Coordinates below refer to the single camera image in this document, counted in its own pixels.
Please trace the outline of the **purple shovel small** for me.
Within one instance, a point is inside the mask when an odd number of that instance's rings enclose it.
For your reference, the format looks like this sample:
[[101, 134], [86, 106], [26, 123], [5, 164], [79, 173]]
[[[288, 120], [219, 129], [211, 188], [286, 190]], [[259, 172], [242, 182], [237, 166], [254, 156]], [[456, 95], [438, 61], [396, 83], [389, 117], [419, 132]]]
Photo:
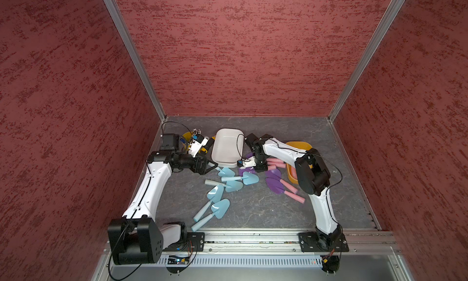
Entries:
[[239, 169], [238, 169], [239, 176], [243, 176], [243, 174], [246, 173], [246, 172], [256, 174], [256, 171], [255, 171], [254, 167], [239, 167]]

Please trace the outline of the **light blue shovel back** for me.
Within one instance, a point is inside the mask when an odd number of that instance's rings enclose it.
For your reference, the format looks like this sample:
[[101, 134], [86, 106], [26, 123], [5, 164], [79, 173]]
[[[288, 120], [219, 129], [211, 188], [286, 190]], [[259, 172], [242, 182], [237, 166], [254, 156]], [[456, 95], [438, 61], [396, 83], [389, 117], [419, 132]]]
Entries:
[[218, 176], [219, 177], [234, 177], [234, 176], [236, 176], [235, 171], [231, 170], [230, 168], [216, 167], [215, 170], [218, 171]]

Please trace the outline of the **light blue shovel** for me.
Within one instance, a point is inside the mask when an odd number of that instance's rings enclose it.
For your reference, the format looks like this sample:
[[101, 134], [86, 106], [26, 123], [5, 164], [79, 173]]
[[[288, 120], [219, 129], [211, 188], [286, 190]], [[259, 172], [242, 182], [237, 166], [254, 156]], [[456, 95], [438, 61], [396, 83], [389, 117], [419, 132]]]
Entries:
[[217, 182], [217, 181], [206, 179], [204, 183], [206, 185], [209, 185], [209, 186], [220, 185], [220, 186], [224, 187], [225, 191], [228, 192], [228, 193], [238, 191], [238, 190], [242, 189], [242, 187], [244, 187], [244, 184], [242, 182], [238, 182], [238, 181], [230, 181], [230, 182], [222, 183], [222, 182]]
[[212, 204], [221, 200], [223, 193], [224, 187], [222, 185], [213, 187], [207, 194], [208, 202], [197, 212], [197, 214], [195, 214], [195, 216], [193, 216], [193, 220], [198, 222]]
[[211, 214], [199, 220], [196, 224], [191, 227], [192, 232], [197, 232], [201, 227], [206, 225], [212, 218], [221, 219], [224, 217], [230, 207], [230, 201], [228, 199], [222, 199], [221, 201], [214, 203], [211, 206]]
[[235, 171], [231, 170], [230, 168], [216, 167], [215, 170], [218, 171], [218, 176], [219, 177], [234, 177], [234, 176], [236, 176]]
[[221, 182], [242, 181], [244, 185], [252, 185], [259, 182], [259, 177], [256, 174], [245, 172], [242, 176], [221, 177]]

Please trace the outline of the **white storage box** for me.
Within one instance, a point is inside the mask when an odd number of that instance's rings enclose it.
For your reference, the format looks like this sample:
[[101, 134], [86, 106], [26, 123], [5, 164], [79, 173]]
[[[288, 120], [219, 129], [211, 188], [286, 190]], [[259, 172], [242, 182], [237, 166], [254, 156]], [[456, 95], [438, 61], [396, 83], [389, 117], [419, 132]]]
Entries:
[[215, 136], [212, 160], [222, 168], [235, 168], [243, 153], [244, 134], [238, 129], [220, 129]]

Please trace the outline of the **purple shovel long pink handle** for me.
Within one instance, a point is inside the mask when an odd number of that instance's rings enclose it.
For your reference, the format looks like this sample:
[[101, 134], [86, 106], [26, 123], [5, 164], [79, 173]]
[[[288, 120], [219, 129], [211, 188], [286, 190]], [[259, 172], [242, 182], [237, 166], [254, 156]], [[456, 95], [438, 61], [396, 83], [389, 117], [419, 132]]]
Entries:
[[266, 178], [266, 183], [268, 188], [273, 191], [275, 194], [284, 194], [291, 199], [303, 204], [305, 198], [298, 196], [297, 194], [291, 193], [279, 180], [273, 178]]

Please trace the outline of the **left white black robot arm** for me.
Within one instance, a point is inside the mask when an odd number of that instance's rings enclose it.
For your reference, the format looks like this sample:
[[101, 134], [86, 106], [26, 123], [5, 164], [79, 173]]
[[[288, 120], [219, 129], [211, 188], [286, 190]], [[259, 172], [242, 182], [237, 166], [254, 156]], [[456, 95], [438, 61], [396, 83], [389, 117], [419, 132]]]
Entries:
[[154, 151], [146, 161], [146, 173], [123, 216], [111, 220], [108, 239], [115, 265], [156, 263], [162, 252], [189, 243], [184, 222], [158, 227], [156, 212], [163, 189], [174, 170], [205, 175], [218, 164], [204, 155], [176, 151]]

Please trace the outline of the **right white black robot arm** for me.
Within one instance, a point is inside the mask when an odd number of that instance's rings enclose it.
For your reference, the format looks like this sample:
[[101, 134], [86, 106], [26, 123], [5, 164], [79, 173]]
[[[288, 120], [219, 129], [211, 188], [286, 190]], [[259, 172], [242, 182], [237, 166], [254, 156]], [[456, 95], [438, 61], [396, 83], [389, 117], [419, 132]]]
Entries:
[[294, 148], [270, 135], [257, 137], [251, 133], [244, 142], [253, 153], [257, 172], [268, 169], [267, 160], [271, 157], [295, 168], [299, 187], [309, 195], [313, 206], [319, 247], [331, 250], [342, 236], [342, 227], [335, 219], [331, 207], [331, 173], [319, 151], [314, 148]]

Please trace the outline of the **purple shovel back upper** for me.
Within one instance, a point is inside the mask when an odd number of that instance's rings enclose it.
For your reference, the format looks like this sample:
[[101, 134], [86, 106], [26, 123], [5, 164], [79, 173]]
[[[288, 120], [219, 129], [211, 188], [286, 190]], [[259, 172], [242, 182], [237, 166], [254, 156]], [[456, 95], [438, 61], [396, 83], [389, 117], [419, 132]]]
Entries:
[[[247, 158], [248, 160], [250, 160], [250, 161], [254, 161], [254, 160], [255, 160], [255, 156], [254, 156], [253, 153], [248, 153], [248, 154], [246, 155], [246, 158]], [[272, 163], [272, 164], [273, 164], [273, 163], [284, 163], [283, 160], [280, 160], [280, 159], [277, 159], [277, 158], [267, 158], [266, 161], [267, 161], [268, 163]]]

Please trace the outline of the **light blue shovel right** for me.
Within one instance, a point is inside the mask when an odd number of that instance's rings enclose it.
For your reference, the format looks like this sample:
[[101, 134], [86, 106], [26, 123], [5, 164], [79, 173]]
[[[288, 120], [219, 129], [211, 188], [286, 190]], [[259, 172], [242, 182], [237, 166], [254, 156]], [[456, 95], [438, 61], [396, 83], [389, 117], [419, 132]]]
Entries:
[[259, 182], [259, 177], [256, 174], [245, 172], [242, 176], [221, 177], [221, 182], [242, 181], [244, 185], [252, 185]]

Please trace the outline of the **purple shovel back lower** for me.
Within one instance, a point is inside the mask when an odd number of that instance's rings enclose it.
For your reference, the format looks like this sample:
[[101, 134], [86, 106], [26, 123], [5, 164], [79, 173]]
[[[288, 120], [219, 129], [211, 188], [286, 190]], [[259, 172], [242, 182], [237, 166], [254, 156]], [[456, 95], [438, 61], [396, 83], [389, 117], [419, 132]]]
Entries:
[[279, 169], [279, 168], [285, 169], [286, 164], [285, 163], [277, 163], [277, 162], [268, 162], [268, 171], [276, 170], [276, 169]]

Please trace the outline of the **light blue shovel middle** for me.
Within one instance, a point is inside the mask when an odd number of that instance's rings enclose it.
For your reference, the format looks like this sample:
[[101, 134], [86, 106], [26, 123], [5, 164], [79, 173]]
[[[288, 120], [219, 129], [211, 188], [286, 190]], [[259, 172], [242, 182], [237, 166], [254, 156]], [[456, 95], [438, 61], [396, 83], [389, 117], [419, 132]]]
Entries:
[[238, 182], [238, 181], [230, 181], [230, 182], [222, 183], [222, 182], [217, 182], [217, 181], [206, 179], [204, 183], [206, 185], [209, 185], [209, 186], [220, 185], [220, 186], [224, 187], [225, 191], [228, 192], [228, 193], [238, 191], [238, 190], [242, 189], [242, 187], [244, 187], [244, 184], [242, 182]]

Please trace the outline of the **yellow cup with pens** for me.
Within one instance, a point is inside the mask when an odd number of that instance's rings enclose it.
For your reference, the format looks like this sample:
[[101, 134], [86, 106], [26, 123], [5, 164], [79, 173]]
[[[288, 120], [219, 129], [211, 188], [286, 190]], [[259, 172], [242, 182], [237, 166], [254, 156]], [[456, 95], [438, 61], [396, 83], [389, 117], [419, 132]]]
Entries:
[[182, 150], [184, 152], [187, 152], [188, 153], [188, 147], [189, 147], [189, 143], [190, 143], [190, 140], [191, 140], [191, 137], [194, 133], [200, 133], [201, 134], [201, 131], [200, 130], [197, 130], [197, 129], [193, 129], [191, 132], [186, 132], [183, 134], [182, 138], [180, 139], [181, 143], [183, 144], [183, 148]]

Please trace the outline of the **light blue shovel nearest front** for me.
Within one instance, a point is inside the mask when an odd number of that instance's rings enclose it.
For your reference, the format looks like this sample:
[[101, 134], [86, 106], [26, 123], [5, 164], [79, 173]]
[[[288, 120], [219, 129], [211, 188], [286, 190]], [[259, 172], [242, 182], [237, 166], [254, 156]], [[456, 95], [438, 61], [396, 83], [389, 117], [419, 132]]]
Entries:
[[224, 217], [230, 207], [230, 201], [228, 199], [222, 199], [221, 201], [214, 203], [211, 206], [211, 214], [199, 220], [196, 224], [191, 227], [192, 232], [197, 232], [201, 227], [206, 225], [212, 218], [221, 219]]

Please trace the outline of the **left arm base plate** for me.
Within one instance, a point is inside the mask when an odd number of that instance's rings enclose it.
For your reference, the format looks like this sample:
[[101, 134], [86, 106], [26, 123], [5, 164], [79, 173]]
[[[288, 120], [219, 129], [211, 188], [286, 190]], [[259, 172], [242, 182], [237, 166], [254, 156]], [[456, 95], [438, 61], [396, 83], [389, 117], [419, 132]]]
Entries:
[[181, 236], [181, 239], [173, 244], [176, 251], [202, 252], [205, 244], [204, 232], [187, 232]]

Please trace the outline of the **aluminium front rail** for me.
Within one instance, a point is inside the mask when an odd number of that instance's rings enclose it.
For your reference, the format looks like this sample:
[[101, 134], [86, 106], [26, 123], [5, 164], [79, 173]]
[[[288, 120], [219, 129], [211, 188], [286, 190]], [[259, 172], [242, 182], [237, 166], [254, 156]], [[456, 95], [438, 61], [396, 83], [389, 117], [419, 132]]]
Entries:
[[[302, 252], [297, 234], [308, 229], [201, 229], [205, 233], [205, 255], [327, 255]], [[349, 252], [333, 255], [400, 255], [392, 232], [346, 229]]]

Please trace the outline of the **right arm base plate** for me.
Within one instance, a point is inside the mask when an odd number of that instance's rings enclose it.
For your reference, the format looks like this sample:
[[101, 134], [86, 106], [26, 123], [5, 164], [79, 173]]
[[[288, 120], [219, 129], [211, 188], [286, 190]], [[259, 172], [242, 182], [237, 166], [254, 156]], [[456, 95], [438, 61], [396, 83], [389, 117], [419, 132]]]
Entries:
[[297, 234], [302, 252], [349, 252], [347, 240], [342, 232], [326, 235], [316, 232], [301, 232]]

